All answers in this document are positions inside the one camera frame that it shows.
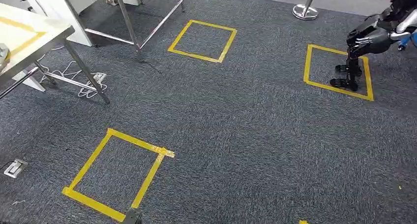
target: stanchion post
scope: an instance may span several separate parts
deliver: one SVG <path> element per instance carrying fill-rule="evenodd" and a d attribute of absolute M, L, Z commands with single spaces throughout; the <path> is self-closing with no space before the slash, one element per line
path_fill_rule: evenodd
<path fill-rule="evenodd" d="M 295 17 L 302 19 L 302 20 L 314 20 L 319 15 L 319 12 L 310 7 L 313 0 L 307 0 L 305 5 L 298 4 L 295 5 L 293 8 L 293 14 Z"/>

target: stanchion base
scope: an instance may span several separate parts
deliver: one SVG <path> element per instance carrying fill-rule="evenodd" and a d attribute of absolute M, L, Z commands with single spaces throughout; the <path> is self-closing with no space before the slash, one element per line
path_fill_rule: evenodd
<path fill-rule="evenodd" d="M 308 11 L 303 16 L 302 13 L 304 11 L 304 8 L 305 8 L 305 5 L 303 4 L 295 5 L 293 8 L 294 16 L 302 20 L 314 20 L 319 15 L 319 12 L 316 9 L 309 7 Z"/>

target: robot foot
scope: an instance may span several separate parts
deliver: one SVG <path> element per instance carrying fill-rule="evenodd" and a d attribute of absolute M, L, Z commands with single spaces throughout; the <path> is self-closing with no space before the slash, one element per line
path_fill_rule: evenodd
<path fill-rule="evenodd" d="M 398 50 L 399 51 L 404 51 L 407 47 L 405 45 L 399 45 L 398 46 Z"/>
<path fill-rule="evenodd" d="M 349 68 L 347 65 L 337 65 L 335 68 L 336 72 L 341 72 L 341 73 L 347 73 L 349 72 Z M 362 70 L 358 69 L 358 71 L 356 72 L 356 76 L 357 77 L 361 77 L 362 76 Z"/>
<path fill-rule="evenodd" d="M 330 85 L 335 88 L 346 88 L 352 91 L 357 91 L 358 85 L 355 81 L 350 80 L 349 82 L 345 79 L 331 79 Z"/>

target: metal table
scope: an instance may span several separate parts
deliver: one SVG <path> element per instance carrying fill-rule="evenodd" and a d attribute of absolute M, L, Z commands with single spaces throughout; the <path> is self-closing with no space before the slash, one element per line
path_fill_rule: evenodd
<path fill-rule="evenodd" d="M 110 102 L 101 90 L 99 84 L 94 80 L 90 69 L 85 66 L 78 54 L 66 40 L 68 36 L 74 33 L 74 28 L 66 21 L 53 20 L 46 16 L 0 3 L 0 25 L 1 28 L 6 29 L 0 32 L 0 42 L 5 43 L 10 49 L 10 53 L 7 57 L 8 64 L 0 71 L 0 85 L 4 84 L 7 80 L 10 80 L 14 75 L 28 67 L 30 64 L 34 63 L 36 65 L 36 67 L 29 71 L 22 79 L 16 81 L 4 92 L 1 92 L 0 99 L 39 70 L 54 84 L 56 84 L 55 79 L 59 79 L 97 92 L 106 103 Z M 43 54 L 62 43 L 69 51 L 72 58 L 77 62 L 80 69 L 91 81 L 93 87 L 60 75 L 49 73 L 45 71 L 38 62 L 38 59 Z"/>
<path fill-rule="evenodd" d="M 179 0 L 178 3 L 171 9 L 171 11 L 165 16 L 164 19 L 162 19 L 162 21 L 156 26 L 156 28 L 150 33 L 150 35 L 139 45 L 138 40 L 136 39 L 136 35 L 135 32 L 133 31 L 133 25 L 132 22 L 130 21 L 129 15 L 127 14 L 127 10 L 126 10 L 126 6 L 123 2 L 123 0 L 118 0 L 119 6 L 121 8 L 121 12 L 123 14 L 123 18 L 124 21 L 126 22 L 127 28 L 129 30 L 129 35 L 131 40 L 126 40 L 126 39 L 122 39 L 119 37 L 115 37 L 106 33 L 102 33 L 99 31 L 95 31 L 95 30 L 91 30 L 91 29 L 85 29 L 86 32 L 92 33 L 92 34 L 96 34 L 96 35 L 100 35 L 106 38 L 111 38 L 114 40 L 118 40 L 121 42 L 125 42 L 128 44 L 132 44 L 136 47 L 136 51 L 140 51 L 144 45 L 150 40 L 150 38 L 152 38 L 152 36 L 158 31 L 159 28 L 161 28 L 161 26 L 165 23 L 165 21 L 171 16 L 171 14 L 181 5 L 181 9 L 184 12 L 184 3 L 183 0 Z"/>

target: humanoid robot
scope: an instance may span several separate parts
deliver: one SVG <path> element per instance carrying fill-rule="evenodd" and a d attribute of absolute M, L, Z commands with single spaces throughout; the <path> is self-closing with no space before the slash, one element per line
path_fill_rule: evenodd
<path fill-rule="evenodd" d="M 417 33 L 417 0 L 391 0 L 391 6 L 381 14 L 367 17 L 347 37 L 346 65 L 337 65 L 336 71 L 346 73 L 345 79 L 331 79 L 336 88 L 358 90 L 356 77 L 362 75 L 358 57 L 368 53 L 383 53 L 389 47 L 413 33 Z"/>

